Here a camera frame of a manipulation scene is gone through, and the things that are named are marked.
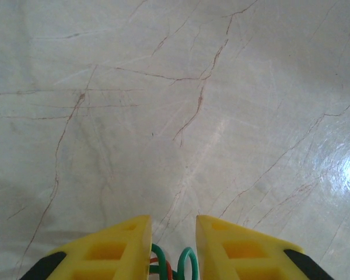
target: yellow plastic part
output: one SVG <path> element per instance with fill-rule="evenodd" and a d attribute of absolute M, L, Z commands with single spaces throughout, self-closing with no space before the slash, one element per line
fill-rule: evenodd
<path fill-rule="evenodd" d="M 201 280 L 308 280 L 286 256 L 287 241 L 206 215 L 197 216 Z"/>
<path fill-rule="evenodd" d="M 50 252 L 67 256 L 47 280 L 148 279 L 151 244 L 151 217 L 127 220 Z"/>

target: white marble floor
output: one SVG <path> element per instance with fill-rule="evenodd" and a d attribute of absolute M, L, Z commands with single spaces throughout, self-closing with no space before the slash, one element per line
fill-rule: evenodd
<path fill-rule="evenodd" d="M 350 279 L 350 0 L 1 0 L 0 279 L 205 213 Z"/>

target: marble floor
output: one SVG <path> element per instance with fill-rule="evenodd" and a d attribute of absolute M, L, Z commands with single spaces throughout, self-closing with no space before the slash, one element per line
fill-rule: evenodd
<path fill-rule="evenodd" d="M 350 0 L 0 1 L 0 279 L 140 214 L 350 279 Z"/>

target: red wire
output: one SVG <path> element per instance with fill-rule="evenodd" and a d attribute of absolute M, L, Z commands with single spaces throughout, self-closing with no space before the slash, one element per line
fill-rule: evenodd
<path fill-rule="evenodd" d="M 150 263 L 156 263 L 158 262 L 158 258 L 151 258 L 150 259 Z M 172 280 L 173 279 L 173 269 L 171 268 L 171 265 L 168 261 L 166 261 L 166 266 L 167 266 L 167 278 L 168 280 Z"/>

